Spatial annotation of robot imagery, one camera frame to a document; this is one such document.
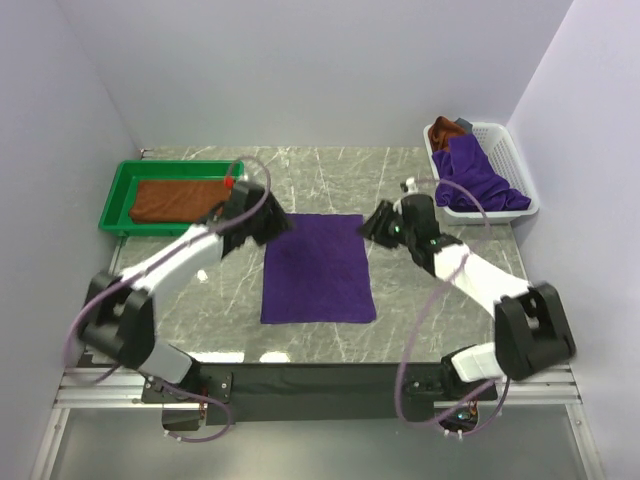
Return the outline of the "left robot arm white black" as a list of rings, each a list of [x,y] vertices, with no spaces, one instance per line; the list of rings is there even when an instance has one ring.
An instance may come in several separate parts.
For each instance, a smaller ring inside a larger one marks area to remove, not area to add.
[[[155,314],[161,297],[246,240],[262,246],[291,228],[268,185],[237,180],[226,201],[167,247],[118,275],[96,275],[70,335],[116,365],[164,383],[177,401],[191,401],[205,385],[201,364],[158,337]]]

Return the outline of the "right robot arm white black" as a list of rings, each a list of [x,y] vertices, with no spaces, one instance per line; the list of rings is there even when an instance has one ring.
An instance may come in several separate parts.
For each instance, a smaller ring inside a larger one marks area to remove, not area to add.
[[[521,381],[575,357],[577,347],[557,289],[509,274],[442,232],[430,196],[381,201],[358,233],[388,249],[407,248],[418,267],[455,286],[493,318],[493,341],[449,356],[451,368],[440,375],[441,390],[449,398],[464,398],[476,381],[502,376]]]

